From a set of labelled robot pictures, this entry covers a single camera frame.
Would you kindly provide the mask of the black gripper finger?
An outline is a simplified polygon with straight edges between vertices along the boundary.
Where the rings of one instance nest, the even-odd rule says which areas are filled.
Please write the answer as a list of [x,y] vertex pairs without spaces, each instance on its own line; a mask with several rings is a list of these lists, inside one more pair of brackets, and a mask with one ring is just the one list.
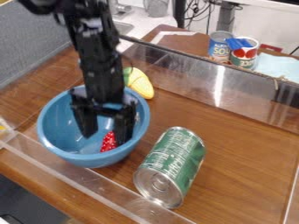
[[114,133],[118,146],[124,144],[132,138],[135,123],[136,109],[123,108],[115,116]]

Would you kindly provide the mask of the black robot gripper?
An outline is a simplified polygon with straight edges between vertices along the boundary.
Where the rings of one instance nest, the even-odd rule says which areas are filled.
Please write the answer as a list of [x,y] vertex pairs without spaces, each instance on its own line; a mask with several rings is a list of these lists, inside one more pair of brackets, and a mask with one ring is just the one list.
[[119,32],[108,4],[102,0],[62,0],[60,13],[79,53],[86,84],[84,94],[70,91],[71,109],[80,134],[90,138],[99,130],[98,113],[135,119],[136,104],[124,103]]

